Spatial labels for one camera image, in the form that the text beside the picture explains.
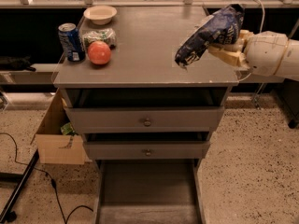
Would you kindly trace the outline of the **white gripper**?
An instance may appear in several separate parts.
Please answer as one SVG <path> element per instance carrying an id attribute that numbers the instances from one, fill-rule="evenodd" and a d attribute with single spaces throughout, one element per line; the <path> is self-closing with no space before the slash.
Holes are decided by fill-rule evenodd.
<path id="1" fill-rule="evenodd" d="M 249 30 L 241 30 L 239 39 L 246 46 L 244 53 L 228 51 L 210 46 L 207 50 L 213 56 L 232 67 L 251 68 L 254 75 L 283 77 L 282 62 L 289 45 L 284 34 L 266 31 L 253 35 Z"/>

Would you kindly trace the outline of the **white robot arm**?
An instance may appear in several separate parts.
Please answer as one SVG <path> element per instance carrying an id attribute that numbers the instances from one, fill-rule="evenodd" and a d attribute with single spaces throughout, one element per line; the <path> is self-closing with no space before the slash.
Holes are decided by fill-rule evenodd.
<path id="1" fill-rule="evenodd" d="M 212 44 L 208 52 L 223 62 L 263 77 L 299 80 L 299 41 L 266 31 L 242 30 L 233 45 Z"/>

